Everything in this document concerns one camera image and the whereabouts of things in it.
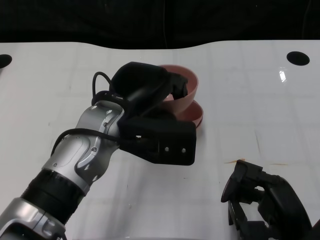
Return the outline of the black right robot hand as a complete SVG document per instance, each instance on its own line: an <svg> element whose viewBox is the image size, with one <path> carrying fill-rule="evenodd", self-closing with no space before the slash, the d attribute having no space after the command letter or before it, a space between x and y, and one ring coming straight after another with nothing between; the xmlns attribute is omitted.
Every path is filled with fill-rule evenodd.
<svg viewBox="0 0 320 240"><path fill-rule="evenodd" d="M301 240L312 230L310 218L292 186L261 166L237 160L221 202L239 240ZM241 204L257 203L262 221L249 221Z"/></svg>

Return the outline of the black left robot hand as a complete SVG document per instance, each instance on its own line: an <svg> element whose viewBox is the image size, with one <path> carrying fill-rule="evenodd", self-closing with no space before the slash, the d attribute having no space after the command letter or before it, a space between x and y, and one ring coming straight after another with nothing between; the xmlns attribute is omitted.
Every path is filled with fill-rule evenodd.
<svg viewBox="0 0 320 240"><path fill-rule="evenodd" d="M135 117L176 121L176 117L162 106L165 98L175 100L187 96L188 79L164 67L141 62L123 65L112 77L114 93L127 102L125 119Z"/></svg>

